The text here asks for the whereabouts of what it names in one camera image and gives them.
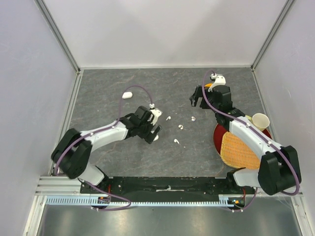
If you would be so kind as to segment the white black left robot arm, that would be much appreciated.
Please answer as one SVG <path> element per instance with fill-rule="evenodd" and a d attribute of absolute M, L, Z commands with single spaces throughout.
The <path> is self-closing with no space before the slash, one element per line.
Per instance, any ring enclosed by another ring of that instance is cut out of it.
<path fill-rule="evenodd" d="M 108 176 L 89 162 L 91 153 L 110 143 L 135 136 L 151 144 L 161 130 L 157 124 L 161 115 L 162 111 L 158 108 L 139 106 L 134 113 L 97 129 L 69 129 L 52 152 L 51 159 L 69 179 L 78 178 L 90 183 L 96 193 L 104 193 L 108 188 Z"/>

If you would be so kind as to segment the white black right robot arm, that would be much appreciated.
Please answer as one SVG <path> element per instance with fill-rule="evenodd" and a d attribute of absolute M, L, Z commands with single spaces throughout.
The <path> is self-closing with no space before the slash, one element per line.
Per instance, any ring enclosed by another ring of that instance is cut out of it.
<path fill-rule="evenodd" d="M 228 192 L 235 194 L 243 186 L 249 186 L 261 188 L 270 196 L 299 193 L 302 178 L 296 149 L 275 142 L 254 127 L 246 115 L 233 106 L 228 86 L 197 86 L 189 100 L 193 107 L 201 100 L 200 108 L 211 109 L 217 123 L 243 141 L 260 161 L 256 169 L 240 167 L 228 173 L 225 181 Z"/>

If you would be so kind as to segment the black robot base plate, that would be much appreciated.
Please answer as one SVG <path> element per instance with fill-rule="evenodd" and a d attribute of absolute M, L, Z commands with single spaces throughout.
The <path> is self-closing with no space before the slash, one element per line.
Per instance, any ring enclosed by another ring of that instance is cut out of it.
<path fill-rule="evenodd" d="M 96 186 L 119 196 L 111 200 L 214 200 L 219 195 L 253 194 L 225 177 L 109 177 Z"/>

